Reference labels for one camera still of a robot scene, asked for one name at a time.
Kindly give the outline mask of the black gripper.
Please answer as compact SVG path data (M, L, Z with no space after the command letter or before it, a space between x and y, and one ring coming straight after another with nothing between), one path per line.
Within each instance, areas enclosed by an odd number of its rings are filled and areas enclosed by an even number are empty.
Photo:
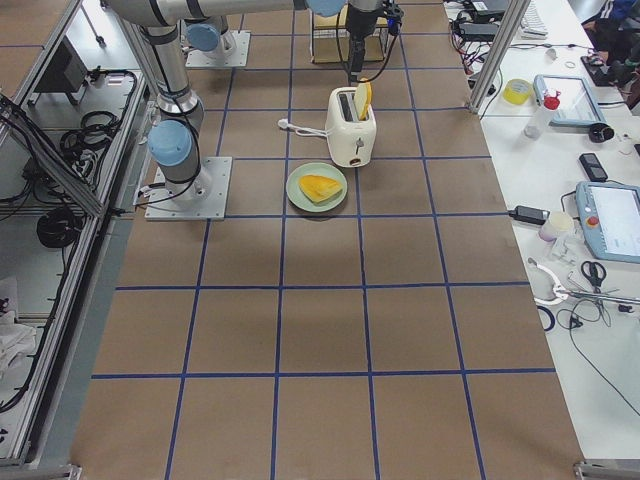
M380 17L379 0L348 0L345 27L350 35L348 77L356 82L365 59L365 38L372 35Z

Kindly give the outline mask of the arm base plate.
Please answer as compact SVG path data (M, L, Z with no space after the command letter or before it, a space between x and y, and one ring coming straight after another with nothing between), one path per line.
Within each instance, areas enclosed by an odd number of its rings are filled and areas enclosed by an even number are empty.
M220 34L207 25L193 25L186 33L188 69L244 68L248 60L251 33L227 30Z
M169 188L153 189L147 200L145 218L149 221L222 221L225 218L232 170L231 157L203 157L201 170L191 186L169 183Z

